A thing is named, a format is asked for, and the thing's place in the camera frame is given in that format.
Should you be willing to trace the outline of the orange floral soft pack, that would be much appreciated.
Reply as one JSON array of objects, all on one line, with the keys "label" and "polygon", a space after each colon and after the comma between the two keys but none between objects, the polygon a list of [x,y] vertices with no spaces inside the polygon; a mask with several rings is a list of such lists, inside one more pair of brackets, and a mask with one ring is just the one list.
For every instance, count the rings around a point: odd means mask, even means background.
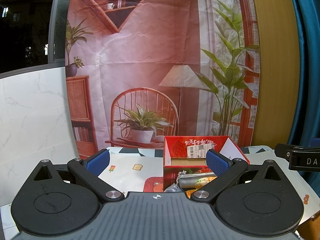
[{"label": "orange floral soft pack", "polygon": [[207,185],[209,182],[213,181],[216,178],[217,178],[217,176],[215,176],[215,177],[210,176],[210,177],[203,177],[203,178],[198,179],[195,182],[194,186],[192,186],[190,190],[187,190],[185,192],[185,194],[187,195],[188,198],[190,198],[192,193],[194,193],[198,189],[202,188],[204,185]]}]

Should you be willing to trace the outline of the printed living room backdrop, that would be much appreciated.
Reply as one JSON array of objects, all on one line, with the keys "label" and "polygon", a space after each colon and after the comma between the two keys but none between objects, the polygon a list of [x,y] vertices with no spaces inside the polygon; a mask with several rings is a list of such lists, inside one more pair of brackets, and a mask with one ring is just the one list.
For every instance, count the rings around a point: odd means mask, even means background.
[{"label": "printed living room backdrop", "polygon": [[70,0],[66,85],[78,153],[161,149],[166,136],[251,144],[254,0]]}]

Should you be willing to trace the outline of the cartoon print table cloth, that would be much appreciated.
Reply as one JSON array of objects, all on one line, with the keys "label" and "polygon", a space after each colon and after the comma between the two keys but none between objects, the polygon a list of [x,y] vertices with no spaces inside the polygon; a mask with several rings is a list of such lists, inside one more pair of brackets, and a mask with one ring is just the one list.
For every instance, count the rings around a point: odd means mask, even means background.
[{"label": "cartoon print table cloth", "polygon": [[[153,149],[109,147],[110,163],[98,177],[127,194],[129,191],[162,192],[163,151]],[[262,164],[267,158],[277,162],[304,204],[302,222],[319,211],[319,197],[297,171],[289,170],[288,162],[276,157],[266,146],[248,148],[247,157],[253,164]]]}]

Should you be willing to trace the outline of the red strawberry cardboard box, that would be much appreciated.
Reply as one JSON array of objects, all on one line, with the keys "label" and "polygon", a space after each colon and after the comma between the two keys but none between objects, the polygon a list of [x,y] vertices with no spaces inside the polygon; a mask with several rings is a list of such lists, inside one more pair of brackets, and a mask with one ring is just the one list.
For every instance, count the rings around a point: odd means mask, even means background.
[{"label": "red strawberry cardboard box", "polygon": [[209,172],[206,154],[211,149],[231,160],[241,158],[249,161],[226,135],[166,136],[163,150],[163,189],[176,183],[180,175]]}]

